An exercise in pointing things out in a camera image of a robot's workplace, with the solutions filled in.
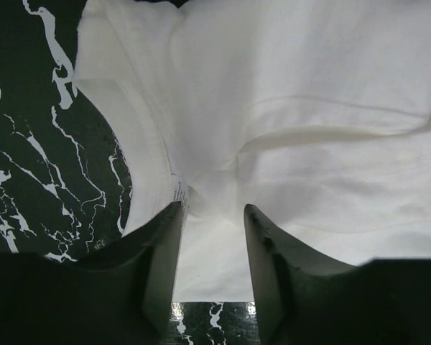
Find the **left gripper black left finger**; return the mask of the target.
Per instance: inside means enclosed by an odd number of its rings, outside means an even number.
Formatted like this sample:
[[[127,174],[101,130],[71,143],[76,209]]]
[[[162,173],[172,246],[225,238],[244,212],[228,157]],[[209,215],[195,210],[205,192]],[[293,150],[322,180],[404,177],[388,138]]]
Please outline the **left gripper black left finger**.
[[[158,344],[167,333],[183,211],[79,261],[0,253],[0,344]]]

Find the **white printed t shirt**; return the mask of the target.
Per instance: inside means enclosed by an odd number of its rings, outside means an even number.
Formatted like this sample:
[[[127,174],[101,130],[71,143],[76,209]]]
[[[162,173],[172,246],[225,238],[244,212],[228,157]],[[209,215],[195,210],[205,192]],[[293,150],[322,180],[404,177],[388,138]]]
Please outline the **white printed t shirt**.
[[[358,265],[431,258],[431,1],[88,1],[74,81],[186,214],[173,299],[250,301],[246,204]]]

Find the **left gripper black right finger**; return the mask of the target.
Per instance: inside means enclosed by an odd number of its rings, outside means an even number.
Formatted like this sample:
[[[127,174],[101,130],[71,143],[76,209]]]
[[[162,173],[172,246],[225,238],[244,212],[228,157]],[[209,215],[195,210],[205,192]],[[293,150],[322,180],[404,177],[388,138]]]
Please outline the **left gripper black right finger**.
[[[431,344],[431,259],[352,266],[251,204],[244,226],[263,344]]]

